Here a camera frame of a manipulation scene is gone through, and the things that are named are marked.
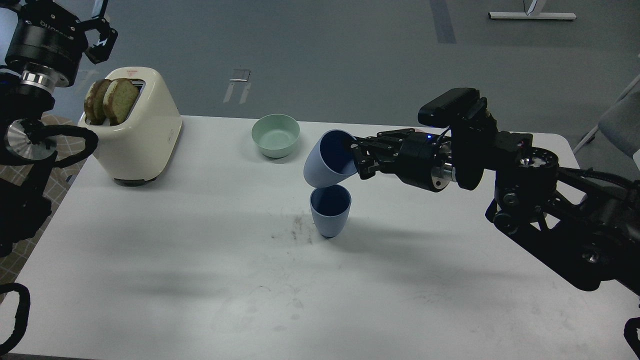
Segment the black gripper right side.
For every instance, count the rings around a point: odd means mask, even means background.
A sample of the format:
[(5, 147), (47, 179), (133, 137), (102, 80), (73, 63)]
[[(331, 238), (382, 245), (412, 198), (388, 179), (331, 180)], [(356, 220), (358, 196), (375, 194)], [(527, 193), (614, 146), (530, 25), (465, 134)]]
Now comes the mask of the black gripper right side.
[(435, 193), (457, 181), (447, 136), (416, 132), (415, 128), (396, 129), (355, 137), (350, 148), (359, 149), (352, 150), (352, 157), (363, 181), (377, 173), (395, 174), (407, 185)]

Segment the black robot arm left side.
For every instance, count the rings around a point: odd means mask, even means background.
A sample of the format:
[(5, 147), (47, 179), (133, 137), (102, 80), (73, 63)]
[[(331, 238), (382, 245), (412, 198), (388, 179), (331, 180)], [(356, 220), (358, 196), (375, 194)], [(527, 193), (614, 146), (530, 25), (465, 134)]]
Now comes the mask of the black robot arm left side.
[(21, 184), (1, 180), (0, 250), (5, 257), (32, 239), (51, 214), (44, 196), (53, 169), (73, 166), (98, 147), (98, 135), (84, 127), (46, 125), (57, 88), (74, 84), (86, 56), (99, 64), (114, 48), (118, 32), (106, 18), (106, 0), (94, 2), (91, 18), (80, 20), (54, 0), (3, 0), (17, 24), (1, 66), (1, 164), (30, 166)]

